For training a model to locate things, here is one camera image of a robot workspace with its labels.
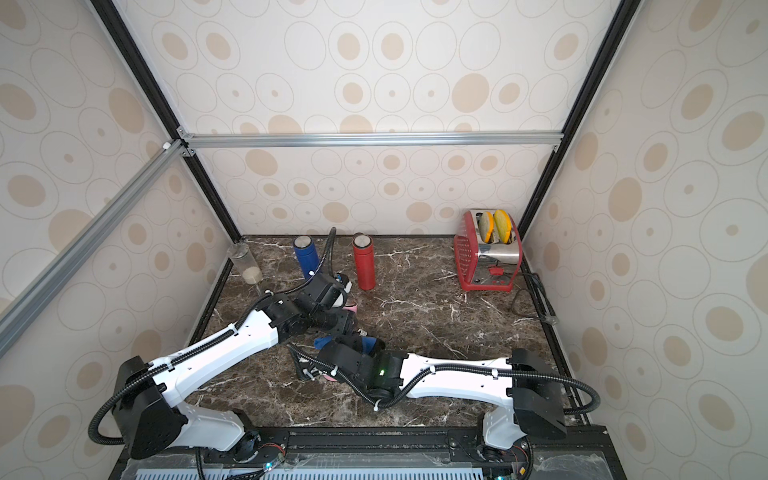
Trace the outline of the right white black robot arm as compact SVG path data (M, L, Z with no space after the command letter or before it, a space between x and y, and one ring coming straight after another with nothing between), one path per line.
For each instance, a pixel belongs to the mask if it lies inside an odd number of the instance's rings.
M592 386L556 374L525 349L508 358L449 361L399 351L366 354L340 340L316 356L292 343L287 347L299 362L348 385L376 411L432 397L493 405L482 419L482 439L499 450L526 436L561 440L567 416L591 413L601 404Z

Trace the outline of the red thermos bottle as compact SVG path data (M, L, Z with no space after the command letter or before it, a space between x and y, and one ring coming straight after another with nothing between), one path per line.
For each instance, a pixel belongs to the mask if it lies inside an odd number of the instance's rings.
M357 233L352 246L359 288L370 291L376 286L373 240L366 234Z

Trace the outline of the blue thermos bottle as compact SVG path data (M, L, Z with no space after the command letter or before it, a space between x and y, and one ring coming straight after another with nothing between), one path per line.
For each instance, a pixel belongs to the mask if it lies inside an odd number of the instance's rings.
M313 239L308 235L298 236L293 241L293 249L304 278L310 279L320 264Z

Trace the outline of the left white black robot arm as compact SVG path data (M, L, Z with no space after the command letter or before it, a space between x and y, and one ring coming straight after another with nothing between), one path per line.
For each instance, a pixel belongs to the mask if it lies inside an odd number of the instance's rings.
M344 307L351 282L331 268L335 238L331 230L319 266L301 285L264 294L236 322L183 350L149 363L138 356L124 362L113 395L88 425L90 441L124 445L133 459L174 447L250 456L255 434L244 414L194 407L186 399L256 353L309 331L345 334L355 328Z

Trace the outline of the blue cloth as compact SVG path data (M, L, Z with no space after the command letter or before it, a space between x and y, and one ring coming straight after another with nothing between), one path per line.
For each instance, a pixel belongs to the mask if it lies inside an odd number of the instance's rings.
M355 351L361 352L365 355L374 356L378 352L386 348L386 343L375 337L361 336L358 334L343 335L343 336L326 336L316 339L313 346L317 350L323 349L326 345L331 343L338 343L348 346Z

